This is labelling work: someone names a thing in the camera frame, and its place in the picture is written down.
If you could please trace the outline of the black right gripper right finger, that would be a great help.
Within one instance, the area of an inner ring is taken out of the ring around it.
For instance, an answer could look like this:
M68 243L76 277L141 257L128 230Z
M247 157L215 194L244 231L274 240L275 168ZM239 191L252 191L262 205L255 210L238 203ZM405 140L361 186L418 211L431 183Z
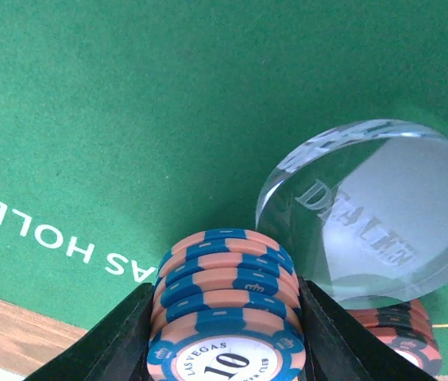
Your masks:
M320 287L298 280L309 380L434 378L383 344Z

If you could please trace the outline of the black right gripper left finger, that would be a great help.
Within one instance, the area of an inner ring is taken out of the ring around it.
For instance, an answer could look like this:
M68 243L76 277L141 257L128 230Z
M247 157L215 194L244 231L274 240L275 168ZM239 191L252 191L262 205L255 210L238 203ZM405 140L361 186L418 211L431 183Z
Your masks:
M153 285L142 283L97 325L26 377L29 381L150 380Z

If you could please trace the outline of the red poker chip stack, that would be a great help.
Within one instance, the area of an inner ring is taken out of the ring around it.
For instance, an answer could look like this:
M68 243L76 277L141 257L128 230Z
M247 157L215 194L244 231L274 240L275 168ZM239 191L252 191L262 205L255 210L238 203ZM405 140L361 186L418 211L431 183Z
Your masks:
M348 313L397 354L432 376L439 374L442 355L420 300Z

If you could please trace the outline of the blue poker chip stack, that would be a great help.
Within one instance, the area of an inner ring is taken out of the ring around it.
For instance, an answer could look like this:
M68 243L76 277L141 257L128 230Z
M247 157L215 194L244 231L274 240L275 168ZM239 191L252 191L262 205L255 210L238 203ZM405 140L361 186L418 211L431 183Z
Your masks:
M292 258L248 229L174 244L153 292L147 368L155 380L299 380L306 362Z

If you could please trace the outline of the clear dealer button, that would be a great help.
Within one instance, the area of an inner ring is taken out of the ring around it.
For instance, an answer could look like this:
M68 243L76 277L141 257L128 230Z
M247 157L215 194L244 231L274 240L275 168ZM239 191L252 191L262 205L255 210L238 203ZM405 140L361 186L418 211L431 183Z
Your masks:
M448 283L448 138L394 119L327 130L275 166L255 220L348 310L420 298Z

